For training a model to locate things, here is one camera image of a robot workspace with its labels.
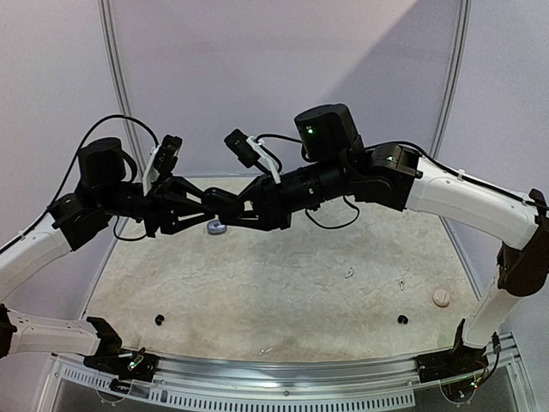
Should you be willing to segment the black oval charging case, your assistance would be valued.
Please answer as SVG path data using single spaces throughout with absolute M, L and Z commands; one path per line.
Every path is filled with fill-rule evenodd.
M 202 204 L 217 215 L 229 208 L 238 196 L 218 187 L 209 187 L 204 191 Z

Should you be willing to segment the purple earbud charging case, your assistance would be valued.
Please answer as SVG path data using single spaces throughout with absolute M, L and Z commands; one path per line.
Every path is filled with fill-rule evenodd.
M 227 231 L 227 226 L 219 220 L 212 220 L 207 223 L 207 232 L 209 235 L 220 235 Z

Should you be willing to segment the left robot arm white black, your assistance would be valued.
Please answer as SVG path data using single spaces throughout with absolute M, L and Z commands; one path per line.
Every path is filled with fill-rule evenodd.
M 77 187 L 52 202 L 36 225 L 1 251 L 1 296 L 8 297 L 48 264 L 77 251 L 108 228 L 113 217 L 143 223 L 145 234 L 175 234 L 212 219 L 215 212 L 191 182 L 172 175 L 182 146 L 166 136 L 149 162 L 151 176 L 136 183 L 136 164 L 120 139 L 106 137 L 78 149 Z M 127 366 L 118 333 L 103 318 L 68 321 L 1 308 L 1 355 L 22 352 L 94 356 L 110 373 Z

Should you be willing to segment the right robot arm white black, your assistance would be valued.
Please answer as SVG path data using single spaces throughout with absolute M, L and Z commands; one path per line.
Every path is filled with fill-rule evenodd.
M 463 321 L 443 366 L 461 374 L 475 363 L 516 303 L 539 292 L 548 275 L 548 208 L 539 191 L 518 194 L 430 158 L 409 142 L 367 148 L 347 106 L 327 104 L 294 120 L 309 165 L 252 181 L 219 211 L 233 226 L 285 229 L 294 212 L 336 197 L 463 223 L 501 241 L 498 273 Z

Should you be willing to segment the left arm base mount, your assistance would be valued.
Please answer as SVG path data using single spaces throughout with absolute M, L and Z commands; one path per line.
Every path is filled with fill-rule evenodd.
M 84 357 L 83 365 L 95 371 L 116 375 L 119 380 L 154 380 L 160 357 L 145 348 L 125 349 L 120 342 L 101 342 L 93 355 Z

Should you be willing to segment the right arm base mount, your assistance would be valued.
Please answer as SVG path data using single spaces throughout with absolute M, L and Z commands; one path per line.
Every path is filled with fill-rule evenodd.
M 485 348 L 458 345 L 455 348 L 418 355 L 415 363 L 419 382 L 427 383 L 484 370 L 488 366 L 488 359 Z

